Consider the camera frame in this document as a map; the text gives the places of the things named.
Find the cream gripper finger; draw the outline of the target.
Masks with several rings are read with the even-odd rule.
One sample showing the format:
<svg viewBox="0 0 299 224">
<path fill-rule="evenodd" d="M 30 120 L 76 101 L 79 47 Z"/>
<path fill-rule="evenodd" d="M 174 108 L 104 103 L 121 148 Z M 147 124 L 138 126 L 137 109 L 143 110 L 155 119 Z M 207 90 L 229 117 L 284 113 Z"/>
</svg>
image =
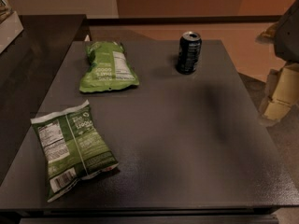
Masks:
<svg viewBox="0 0 299 224">
<path fill-rule="evenodd" d="M 264 119 L 280 121 L 299 101 L 299 63 L 286 63 L 267 76 L 259 112 Z"/>
<path fill-rule="evenodd" d="M 261 42 L 273 42 L 277 28 L 278 28 L 278 23 L 275 22 L 272 25 L 270 25 L 266 30 L 262 31 L 258 35 L 257 39 Z"/>
</svg>

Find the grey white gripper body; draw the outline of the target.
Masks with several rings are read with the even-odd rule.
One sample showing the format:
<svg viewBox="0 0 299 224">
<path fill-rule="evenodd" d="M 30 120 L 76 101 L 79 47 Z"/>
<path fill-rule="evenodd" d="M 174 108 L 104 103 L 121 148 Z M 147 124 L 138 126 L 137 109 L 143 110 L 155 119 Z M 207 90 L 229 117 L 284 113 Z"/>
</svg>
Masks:
<svg viewBox="0 0 299 224">
<path fill-rule="evenodd" d="M 279 19 L 274 50 L 282 60 L 299 63 L 299 0 L 295 0 Z"/>
</svg>

